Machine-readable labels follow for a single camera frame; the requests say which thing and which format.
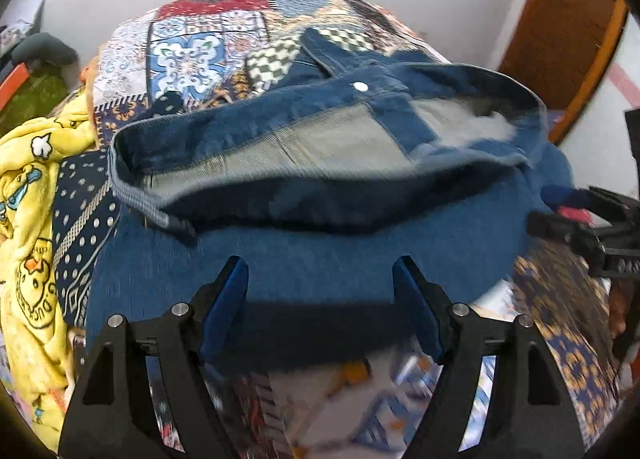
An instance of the yellow blanket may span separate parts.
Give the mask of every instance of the yellow blanket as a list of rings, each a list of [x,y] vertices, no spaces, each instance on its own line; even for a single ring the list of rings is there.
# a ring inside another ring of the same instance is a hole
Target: yellow blanket
[[[81,94],[58,118],[31,119],[0,138],[0,323],[16,391],[53,451],[73,356],[52,269],[51,205],[60,160],[94,143],[87,119]]]

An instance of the metal bolt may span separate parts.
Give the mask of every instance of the metal bolt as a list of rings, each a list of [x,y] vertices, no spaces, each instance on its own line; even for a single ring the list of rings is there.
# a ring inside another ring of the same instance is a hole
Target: metal bolt
[[[123,320],[124,318],[121,314],[114,314],[113,316],[109,317],[109,319],[107,320],[107,324],[109,324],[109,327],[117,327],[122,323]]]
[[[521,314],[518,316],[518,323],[523,327],[533,327],[533,318],[528,314]]]
[[[189,304],[185,304],[184,302],[180,302],[179,304],[175,304],[171,308],[172,314],[176,316],[183,316],[189,312]]]
[[[453,304],[453,307],[451,308],[451,310],[453,311],[453,314],[456,316],[466,316],[469,314],[469,306],[467,304]]]

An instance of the wooden door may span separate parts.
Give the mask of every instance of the wooden door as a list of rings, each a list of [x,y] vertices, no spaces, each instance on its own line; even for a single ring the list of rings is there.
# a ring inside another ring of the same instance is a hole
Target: wooden door
[[[626,19],[622,0],[527,0],[500,66],[560,110],[549,138],[577,121],[606,71]]]

